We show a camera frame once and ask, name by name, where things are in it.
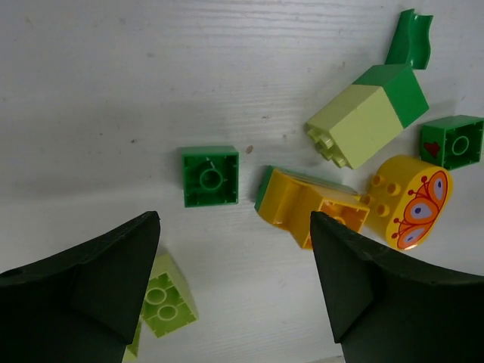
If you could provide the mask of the green lego with red mark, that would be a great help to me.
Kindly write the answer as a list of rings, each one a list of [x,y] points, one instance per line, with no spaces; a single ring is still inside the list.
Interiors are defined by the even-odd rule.
[[[481,159],[483,118],[456,115],[420,125],[420,158],[447,170],[478,163]]]

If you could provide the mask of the light green and green lego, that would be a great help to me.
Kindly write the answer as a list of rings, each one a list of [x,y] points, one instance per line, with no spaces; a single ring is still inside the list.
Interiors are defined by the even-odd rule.
[[[357,169],[429,110],[411,66],[373,65],[306,122],[326,160]]]

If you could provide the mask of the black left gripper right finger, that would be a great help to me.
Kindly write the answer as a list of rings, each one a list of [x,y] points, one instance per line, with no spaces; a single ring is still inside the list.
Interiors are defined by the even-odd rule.
[[[334,341],[347,362],[481,362],[483,279],[420,261],[313,212]]]

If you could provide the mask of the dark green curved lego piece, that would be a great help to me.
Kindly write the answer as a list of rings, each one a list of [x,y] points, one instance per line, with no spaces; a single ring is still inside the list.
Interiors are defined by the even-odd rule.
[[[400,13],[385,64],[407,64],[425,70],[430,62],[430,27],[433,15],[417,14],[408,9]]]

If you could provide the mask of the dark green square lego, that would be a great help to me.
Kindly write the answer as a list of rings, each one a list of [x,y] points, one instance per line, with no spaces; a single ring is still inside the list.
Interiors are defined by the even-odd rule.
[[[238,203],[239,153],[233,146],[181,149],[185,207]]]

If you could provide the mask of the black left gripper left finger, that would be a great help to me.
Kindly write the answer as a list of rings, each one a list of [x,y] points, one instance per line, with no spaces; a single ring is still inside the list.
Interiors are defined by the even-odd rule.
[[[145,212],[1,274],[3,362],[121,362],[135,337],[160,238]]]

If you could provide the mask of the light green rounded lego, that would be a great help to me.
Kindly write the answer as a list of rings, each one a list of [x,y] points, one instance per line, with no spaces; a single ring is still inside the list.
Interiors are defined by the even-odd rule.
[[[137,359],[140,337],[141,337],[141,322],[139,321],[135,330],[133,341],[125,349],[123,362],[135,361]]]

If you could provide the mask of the light green rectangular lego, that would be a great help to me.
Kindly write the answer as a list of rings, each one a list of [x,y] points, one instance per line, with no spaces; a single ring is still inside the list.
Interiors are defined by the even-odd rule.
[[[169,253],[154,260],[140,315],[156,338],[199,318],[188,283]]]

